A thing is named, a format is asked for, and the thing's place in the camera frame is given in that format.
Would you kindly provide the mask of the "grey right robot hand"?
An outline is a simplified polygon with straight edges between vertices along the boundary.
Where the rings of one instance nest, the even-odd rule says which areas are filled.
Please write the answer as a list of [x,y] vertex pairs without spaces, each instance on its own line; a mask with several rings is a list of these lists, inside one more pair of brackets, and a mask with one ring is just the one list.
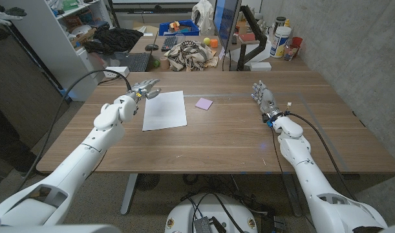
[[253,93],[251,97],[257,102],[262,112],[262,121],[273,123],[279,117],[283,116],[283,112],[277,107],[275,98],[272,92],[266,87],[264,83],[259,81],[252,86]]

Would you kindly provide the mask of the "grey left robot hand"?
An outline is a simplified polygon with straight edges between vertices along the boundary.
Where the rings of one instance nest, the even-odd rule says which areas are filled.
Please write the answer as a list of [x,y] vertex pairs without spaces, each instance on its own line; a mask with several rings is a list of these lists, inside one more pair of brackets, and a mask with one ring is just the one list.
[[131,90],[127,93],[127,95],[133,98],[136,102],[139,102],[143,98],[146,99],[155,98],[161,92],[161,89],[153,90],[154,85],[159,81],[160,81],[159,79],[150,79],[150,80],[144,80],[140,83],[135,83],[132,86]]

